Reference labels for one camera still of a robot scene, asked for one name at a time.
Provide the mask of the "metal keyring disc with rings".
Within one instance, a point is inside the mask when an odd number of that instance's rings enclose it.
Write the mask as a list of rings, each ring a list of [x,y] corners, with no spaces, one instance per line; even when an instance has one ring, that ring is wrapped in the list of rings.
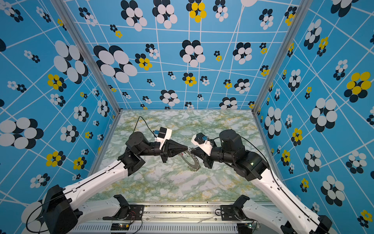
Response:
[[[184,151],[180,153],[180,157],[184,161],[184,163],[187,164],[190,170],[196,172],[201,168],[197,157],[193,155],[190,151]]]

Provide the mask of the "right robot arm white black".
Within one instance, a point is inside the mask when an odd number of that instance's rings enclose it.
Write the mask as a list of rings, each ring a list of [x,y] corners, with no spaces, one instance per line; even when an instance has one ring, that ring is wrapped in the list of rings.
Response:
[[[278,212],[257,204],[247,196],[234,203],[238,216],[254,219],[279,234],[330,234],[332,221],[304,205],[272,172],[264,155],[246,150],[244,138],[232,129],[219,134],[220,146],[203,133],[195,134],[191,153],[211,169],[214,162],[229,165],[239,176],[260,189]]]

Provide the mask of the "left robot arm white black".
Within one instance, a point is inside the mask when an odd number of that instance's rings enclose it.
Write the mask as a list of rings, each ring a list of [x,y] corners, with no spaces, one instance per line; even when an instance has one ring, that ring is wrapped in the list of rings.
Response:
[[[149,142],[143,133],[132,133],[126,141],[125,153],[112,164],[82,181],[64,188],[56,185],[49,189],[41,212],[47,232],[67,234],[78,224],[102,217],[118,220],[135,218],[122,195],[96,202],[88,202],[88,199],[137,172],[145,164],[143,156],[160,156],[163,162],[167,162],[168,158],[187,149],[187,146],[168,137],[158,137]]]

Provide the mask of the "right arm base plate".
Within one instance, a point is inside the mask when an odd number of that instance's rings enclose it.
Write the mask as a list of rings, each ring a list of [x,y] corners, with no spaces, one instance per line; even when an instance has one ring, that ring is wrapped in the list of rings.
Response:
[[[233,205],[221,205],[220,208],[215,210],[215,214],[220,216],[222,221],[255,221],[255,219],[247,218],[243,212],[239,211],[239,209]]]

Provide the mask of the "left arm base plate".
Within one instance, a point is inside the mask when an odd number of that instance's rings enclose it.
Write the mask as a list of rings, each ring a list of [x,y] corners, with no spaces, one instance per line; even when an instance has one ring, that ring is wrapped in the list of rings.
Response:
[[[141,220],[145,206],[140,204],[130,204],[126,208],[121,208],[114,216],[103,217],[103,220]]]

